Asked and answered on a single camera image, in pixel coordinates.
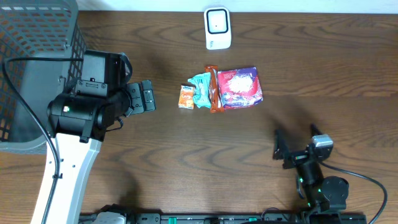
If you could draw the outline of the orange Kleenex tissue pack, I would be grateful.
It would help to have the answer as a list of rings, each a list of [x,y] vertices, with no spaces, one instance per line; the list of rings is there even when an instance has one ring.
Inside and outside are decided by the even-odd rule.
[[[178,107],[193,110],[195,106],[193,102],[194,93],[194,86],[182,85],[180,89],[180,96],[178,99]]]

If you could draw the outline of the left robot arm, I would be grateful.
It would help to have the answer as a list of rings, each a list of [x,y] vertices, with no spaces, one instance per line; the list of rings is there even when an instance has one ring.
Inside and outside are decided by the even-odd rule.
[[[87,50],[81,77],[47,107],[47,158],[32,223],[77,223],[88,176],[112,125],[156,109],[150,80],[131,83],[124,53]]]

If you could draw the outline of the red snack bar wrapper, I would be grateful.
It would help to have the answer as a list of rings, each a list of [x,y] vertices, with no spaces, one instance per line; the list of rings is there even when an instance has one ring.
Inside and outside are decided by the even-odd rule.
[[[211,113],[224,113],[224,107],[221,102],[221,97],[218,87],[218,67],[216,65],[205,66],[205,72],[210,72],[211,79],[209,84],[209,98],[210,98],[210,112]]]

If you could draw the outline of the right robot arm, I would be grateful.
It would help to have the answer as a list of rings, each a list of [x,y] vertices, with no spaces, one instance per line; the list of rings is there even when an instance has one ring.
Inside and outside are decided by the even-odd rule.
[[[342,223],[340,212],[346,209],[349,183],[337,176],[325,177],[320,163],[329,158],[333,140],[315,125],[312,138],[302,151],[290,151],[281,130],[275,130],[274,160],[283,160],[284,169],[297,171],[296,190],[307,200],[308,209],[299,213],[300,223]]]

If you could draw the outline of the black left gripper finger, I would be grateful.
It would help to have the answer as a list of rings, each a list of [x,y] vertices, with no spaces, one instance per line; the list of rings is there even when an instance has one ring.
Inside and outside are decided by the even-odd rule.
[[[150,80],[143,80],[141,81],[141,85],[142,85],[142,92],[144,95],[145,111],[156,110],[152,82]]]
[[[141,85],[138,83],[130,83],[127,85],[127,91],[130,94],[131,100],[126,116],[143,113],[144,101]]]

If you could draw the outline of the red purple pad packet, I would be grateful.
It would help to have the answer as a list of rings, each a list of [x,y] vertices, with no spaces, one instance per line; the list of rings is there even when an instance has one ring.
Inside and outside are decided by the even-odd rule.
[[[217,78],[224,109],[247,108],[263,101],[256,67],[219,71]]]

